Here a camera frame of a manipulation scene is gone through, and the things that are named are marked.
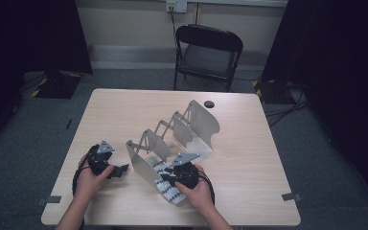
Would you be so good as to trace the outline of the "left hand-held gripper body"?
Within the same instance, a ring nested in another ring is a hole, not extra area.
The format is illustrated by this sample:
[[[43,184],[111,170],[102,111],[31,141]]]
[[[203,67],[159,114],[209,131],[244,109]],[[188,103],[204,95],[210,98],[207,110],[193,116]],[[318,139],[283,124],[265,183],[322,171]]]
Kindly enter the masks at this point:
[[[94,145],[88,152],[88,164],[95,175],[100,175],[108,167],[108,159],[115,149],[105,140]]]

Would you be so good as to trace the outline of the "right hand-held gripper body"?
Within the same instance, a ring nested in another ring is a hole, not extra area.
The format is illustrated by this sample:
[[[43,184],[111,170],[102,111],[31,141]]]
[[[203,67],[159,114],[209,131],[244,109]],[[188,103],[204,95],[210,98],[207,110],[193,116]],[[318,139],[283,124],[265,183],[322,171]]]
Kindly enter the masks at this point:
[[[198,157],[198,153],[179,153],[171,163],[173,176],[170,178],[193,189],[198,183],[198,170],[192,161]]]

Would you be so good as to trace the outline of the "white cloth with dark diamonds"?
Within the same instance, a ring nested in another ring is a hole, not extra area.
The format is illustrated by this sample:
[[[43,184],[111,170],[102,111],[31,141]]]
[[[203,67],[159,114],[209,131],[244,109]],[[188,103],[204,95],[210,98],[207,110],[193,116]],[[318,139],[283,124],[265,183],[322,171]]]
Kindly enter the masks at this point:
[[[154,181],[159,193],[171,204],[177,205],[187,197],[183,195],[175,186],[171,186],[168,182],[163,179],[170,178],[173,174],[160,174],[165,168],[169,168],[169,164],[164,161],[159,161],[153,165],[153,169],[159,175],[159,178]]]

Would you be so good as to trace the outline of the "grey metal expandable book rack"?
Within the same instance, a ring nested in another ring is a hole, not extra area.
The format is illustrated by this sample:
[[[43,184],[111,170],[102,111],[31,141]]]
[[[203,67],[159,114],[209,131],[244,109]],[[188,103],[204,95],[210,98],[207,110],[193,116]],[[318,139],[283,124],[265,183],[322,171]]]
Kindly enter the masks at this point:
[[[133,169],[156,190],[154,181],[159,178],[153,165],[171,163],[179,153],[198,153],[192,161],[200,162],[213,152],[212,136],[219,133],[218,120],[204,105],[192,100],[181,114],[174,112],[168,121],[160,120],[155,130],[146,129],[138,144],[126,142]]]

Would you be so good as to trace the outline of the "person's right hand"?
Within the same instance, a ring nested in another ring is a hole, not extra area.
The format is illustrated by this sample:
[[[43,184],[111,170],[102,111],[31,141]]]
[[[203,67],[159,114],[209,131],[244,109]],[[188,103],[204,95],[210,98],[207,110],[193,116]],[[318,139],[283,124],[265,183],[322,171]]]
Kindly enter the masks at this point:
[[[175,186],[189,199],[190,203],[201,215],[210,216],[216,211],[216,207],[211,197],[211,189],[206,179],[200,177],[197,185],[193,189],[189,189],[179,182],[175,182]]]

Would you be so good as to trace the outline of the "person's left hand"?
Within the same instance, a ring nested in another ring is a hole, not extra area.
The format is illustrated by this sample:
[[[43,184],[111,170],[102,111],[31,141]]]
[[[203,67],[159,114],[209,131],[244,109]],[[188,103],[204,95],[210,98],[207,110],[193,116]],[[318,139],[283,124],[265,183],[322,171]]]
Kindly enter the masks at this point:
[[[95,175],[90,169],[89,163],[84,161],[80,169],[79,178],[77,179],[74,200],[78,204],[88,205],[92,197],[102,188],[113,170],[114,165],[108,165],[101,174]]]

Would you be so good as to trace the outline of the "black stand base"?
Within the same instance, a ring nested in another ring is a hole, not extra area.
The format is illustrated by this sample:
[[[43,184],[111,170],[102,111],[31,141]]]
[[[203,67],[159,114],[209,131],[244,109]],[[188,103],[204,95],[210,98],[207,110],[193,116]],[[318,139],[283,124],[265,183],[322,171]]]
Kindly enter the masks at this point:
[[[32,96],[45,99],[71,99],[80,81],[81,74],[45,71],[43,80]]]
[[[255,80],[253,87],[262,104],[286,104],[288,102],[286,89],[274,81]]]

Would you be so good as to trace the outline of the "black folding chair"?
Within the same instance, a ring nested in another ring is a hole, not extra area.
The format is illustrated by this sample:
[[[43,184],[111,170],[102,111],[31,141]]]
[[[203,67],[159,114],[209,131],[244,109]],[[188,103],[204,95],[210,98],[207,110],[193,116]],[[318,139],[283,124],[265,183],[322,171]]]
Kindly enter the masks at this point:
[[[186,24],[174,34],[176,55],[173,89],[182,74],[225,82],[229,92],[243,50],[242,40],[234,33],[217,28]]]

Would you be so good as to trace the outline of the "dark curtain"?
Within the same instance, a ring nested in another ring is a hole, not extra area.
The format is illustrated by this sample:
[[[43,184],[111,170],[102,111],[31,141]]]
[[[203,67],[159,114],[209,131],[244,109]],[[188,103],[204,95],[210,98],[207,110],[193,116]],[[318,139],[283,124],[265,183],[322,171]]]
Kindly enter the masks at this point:
[[[306,86],[368,185],[368,0],[287,0],[262,79]]]
[[[0,128],[35,71],[92,72],[76,0],[0,0]]]

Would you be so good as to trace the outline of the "white wall socket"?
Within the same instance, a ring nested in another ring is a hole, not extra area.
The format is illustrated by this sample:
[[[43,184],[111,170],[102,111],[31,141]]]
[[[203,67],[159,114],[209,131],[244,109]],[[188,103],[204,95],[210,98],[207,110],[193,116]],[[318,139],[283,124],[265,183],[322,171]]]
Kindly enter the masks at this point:
[[[166,0],[167,12],[186,13],[188,3],[185,0]]]

